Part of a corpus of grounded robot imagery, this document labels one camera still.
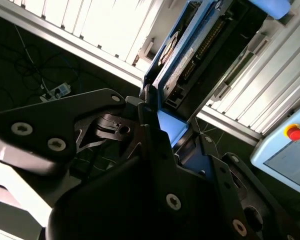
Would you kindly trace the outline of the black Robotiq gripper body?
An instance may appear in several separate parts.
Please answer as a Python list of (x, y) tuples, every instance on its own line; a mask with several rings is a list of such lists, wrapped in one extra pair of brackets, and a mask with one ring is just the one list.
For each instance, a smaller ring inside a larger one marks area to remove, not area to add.
[(133, 157), (67, 191), (48, 240), (152, 240), (164, 234), (146, 163)]

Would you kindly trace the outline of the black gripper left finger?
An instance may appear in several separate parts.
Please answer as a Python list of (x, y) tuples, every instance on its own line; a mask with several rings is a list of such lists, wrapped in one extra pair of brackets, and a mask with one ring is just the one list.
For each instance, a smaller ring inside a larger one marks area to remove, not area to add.
[(197, 146), (194, 162), (175, 159), (173, 147), (187, 128), (161, 110), (149, 90), (123, 98), (101, 89), (1, 111), (0, 187), (43, 227), (47, 239), (57, 201), (95, 177), (86, 174), (80, 184), (62, 188), (75, 155), (118, 141), (118, 162), (102, 173), (134, 157), (145, 162), (164, 227), (153, 240), (235, 240), (209, 158)]

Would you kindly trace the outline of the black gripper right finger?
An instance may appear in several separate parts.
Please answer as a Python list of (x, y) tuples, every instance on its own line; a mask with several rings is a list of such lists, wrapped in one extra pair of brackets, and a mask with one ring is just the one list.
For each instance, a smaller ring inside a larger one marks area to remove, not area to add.
[(215, 142), (197, 137), (236, 240), (300, 240), (300, 228), (237, 155), (218, 158)]

